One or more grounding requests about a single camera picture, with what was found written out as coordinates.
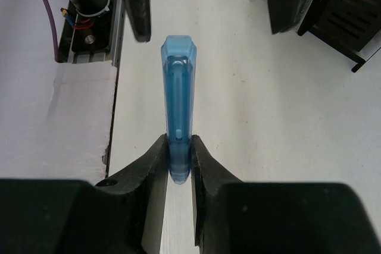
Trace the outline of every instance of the white tabletop surface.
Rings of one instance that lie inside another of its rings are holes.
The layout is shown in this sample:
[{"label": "white tabletop surface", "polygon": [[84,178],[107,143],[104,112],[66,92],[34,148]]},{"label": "white tabletop surface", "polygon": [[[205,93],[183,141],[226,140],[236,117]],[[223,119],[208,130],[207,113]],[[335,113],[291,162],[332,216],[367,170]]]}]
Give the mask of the white tabletop surface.
[{"label": "white tabletop surface", "polygon": [[[333,181],[360,196],[381,234],[381,59],[357,74],[307,33],[271,35],[261,0],[151,0],[152,40],[128,23],[118,80],[110,173],[165,133],[160,47],[198,47],[193,132],[245,181]],[[168,181],[161,253],[198,253],[190,180]]]}]

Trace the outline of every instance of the purple cable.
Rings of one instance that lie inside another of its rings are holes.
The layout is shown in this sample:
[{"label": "purple cable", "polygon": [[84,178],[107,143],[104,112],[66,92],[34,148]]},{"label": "purple cable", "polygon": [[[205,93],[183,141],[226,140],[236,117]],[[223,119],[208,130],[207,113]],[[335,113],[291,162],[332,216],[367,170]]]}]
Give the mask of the purple cable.
[{"label": "purple cable", "polygon": [[55,23],[53,18],[52,9],[50,8],[48,0],[42,0],[45,5],[46,12],[48,13],[50,28],[52,29],[53,36],[53,48],[54,48],[54,60],[58,62],[58,41],[57,41],[57,31],[55,29]]}]

